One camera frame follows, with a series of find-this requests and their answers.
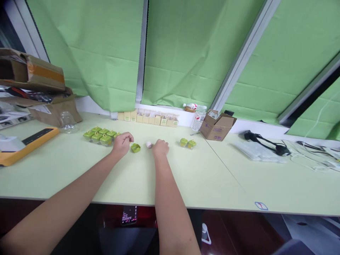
orange device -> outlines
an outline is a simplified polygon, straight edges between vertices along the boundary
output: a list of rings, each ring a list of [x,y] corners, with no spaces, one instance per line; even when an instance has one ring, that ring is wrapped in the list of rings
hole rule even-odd
[[[58,128],[48,127],[23,140],[22,142],[26,147],[22,150],[17,152],[0,152],[0,166],[13,165],[16,161],[34,151],[57,134],[59,134]]]

small pink object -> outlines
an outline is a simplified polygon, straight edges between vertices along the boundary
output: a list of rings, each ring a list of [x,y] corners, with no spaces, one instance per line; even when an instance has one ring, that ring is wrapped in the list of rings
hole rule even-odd
[[[146,147],[148,147],[149,149],[151,149],[152,148],[152,142],[146,142]]]

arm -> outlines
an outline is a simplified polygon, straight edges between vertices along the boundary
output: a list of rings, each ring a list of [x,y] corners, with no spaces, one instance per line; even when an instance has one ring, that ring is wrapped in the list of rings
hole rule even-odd
[[[130,133],[117,136],[106,157],[19,222],[0,240],[5,254],[50,254],[128,152],[130,141],[134,141]]]
[[[162,140],[158,140],[152,148],[156,167],[155,208],[160,254],[201,254],[166,157],[168,151],[168,143]]]

packing tape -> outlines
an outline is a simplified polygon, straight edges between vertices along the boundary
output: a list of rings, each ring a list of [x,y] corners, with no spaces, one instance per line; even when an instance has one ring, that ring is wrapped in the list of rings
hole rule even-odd
[[[61,83],[65,83],[64,75],[34,64],[27,64],[29,74],[39,75]]]

small beige box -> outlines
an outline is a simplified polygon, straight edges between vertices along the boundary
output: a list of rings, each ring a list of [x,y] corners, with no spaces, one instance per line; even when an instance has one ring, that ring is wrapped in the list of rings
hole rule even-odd
[[[124,112],[119,112],[118,113],[118,119],[119,120],[124,120]]]
[[[155,124],[155,117],[149,117],[149,124]]]
[[[167,121],[166,117],[162,116],[161,119],[160,119],[160,125],[161,126],[166,126],[166,121]]]
[[[175,127],[175,128],[176,128],[177,125],[178,125],[178,119],[177,119],[177,117],[174,116],[174,117],[172,118],[172,120],[174,121],[173,124],[172,124],[172,127]]]
[[[131,120],[130,112],[124,112],[124,120],[125,121],[130,121]]]
[[[134,111],[130,112],[131,115],[131,121],[132,122],[136,122],[137,121],[137,109],[135,109]]]
[[[173,125],[174,121],[172,120],[172,117],[167,117],[166,126],[173,127]]]
[[[160,116],[159,115],[156,115],[155,116],[155,125],[160,125]]]
[[[143,123],[148,124],[149,123],[149,115],[147,113],[143,116]]]
[[[138,123],[143,123],[143,115],[141,113],[137,114],[137,122]]]

